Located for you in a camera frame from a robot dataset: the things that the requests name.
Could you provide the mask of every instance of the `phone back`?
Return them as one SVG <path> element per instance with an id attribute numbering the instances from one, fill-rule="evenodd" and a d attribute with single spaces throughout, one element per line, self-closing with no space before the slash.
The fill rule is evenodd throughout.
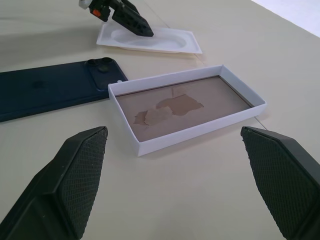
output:
<path id="1" fill-rule="evenodd" d="M 108 84 L 127 81 L 111 58 L 0 73 L 0 122 L 109 97 Z"/>

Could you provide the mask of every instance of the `white box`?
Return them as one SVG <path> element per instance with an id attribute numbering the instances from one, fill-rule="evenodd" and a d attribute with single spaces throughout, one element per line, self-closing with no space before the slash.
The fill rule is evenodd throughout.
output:
<path id="1" fill-rule="evenodd" d="M 246 102 L 251 105 L 251 108 L 174 133 L 140 142 L 136 138 L 119 102 L 116 99 L 116 96 L 119 95 L 180 84 L 192 80 L 210 78 L 213 76 L 220 76 L 233 90 L 235 90 Z M 253 91 L 249 86 L 247 86 L 238 77 L 236 77 L 224 65 L 211 66 L 147 77 L 138 80 L 109 84 L 108 90 L 109 97 L 111 101 L 113 101 L 116 105 L 116 109 L 118 110 L 124 122 L 124 127 L 127 131 L 128 138 L 130 139 L 130 142 L 138 156 L 142 156 L 156 150 L 160 150 L 171 145 L 181 143 L 185 140 L 189 140 L 194 137 L 212 132 L 214 130 L 221 129 L 226 126 L 255 117 L 261 114 L 267 107 L 266 101 L 264 101 L 255 91 Z"/>

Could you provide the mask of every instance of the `beige table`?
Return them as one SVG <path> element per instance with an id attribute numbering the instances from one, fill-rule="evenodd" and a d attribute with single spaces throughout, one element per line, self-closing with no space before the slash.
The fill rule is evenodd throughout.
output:
<path id="1" fill-rule="evenodd" d="M 170 28 L 193 31 L 205 65 L 225 64 L 268 102 L 258 117 L 268 130 L 320 162 L 319 37 L 251 0 L 146 2 Z"/>
<path id="2" fill-rule="evenodd" d="M 191 2 L 186 7 L 175 0 L 170 3 L 177 10 L 173 12 L 167 8 L 167 0 L 163 6 L 148 2 L 152 9 L 142 1 L 134 3 L 153 26 L 165 26 L 164 19 L 167 24 L 176 23 L 173 27 L 194 31 L 204 55 L 99 47 L 95 41 L 101 23 L 77 7 L 77 2 L 5 0 L 0 2 L 0 71 L 105 56 L 114 58 L 129 79 L 199 68 L 203 63 L 229 63 L 237 57 L 244 66 L 239 55 L 232 58 L 224 52 L 237 50 L 238 42 L 246 42 L 250 34 L 255 37 L 252 32 L 249 37 L 244 35 L 246 26 L 242 26 L 243 31 L 238 28 L 237 39 L 210 39 L 213 27 L 200 26 L 186 17 L 193 6 L 201 14 L 198 18 L 210 20 L 212 10 L 205 4 Z M 216 8 L 222 13 L 226 9 L 237 12 L 232 5 L 222 3 Z M 212 25 L 216 24 L 219 33 L 231 36 L 236 27 L 228 26 L 228 15 L 221 14 L 220 18 L 224 21 Z M 250 66 L 245 66 L 246 71 L 235 63 L 230 66 L 256 89 L 260 86 L 258 79 L 249 74 Z M 264 89 L 257 90 L 267 95 Z M 252 118 L 138 158 L 117 125 L 108 100 L 0 123 L 0 220 L 66 138 L 107 126 L 109 137 L 100 187 L 83 239 L 283 239 L 256 188 L 240 137 L 244 125 L 262 128 Z"/>

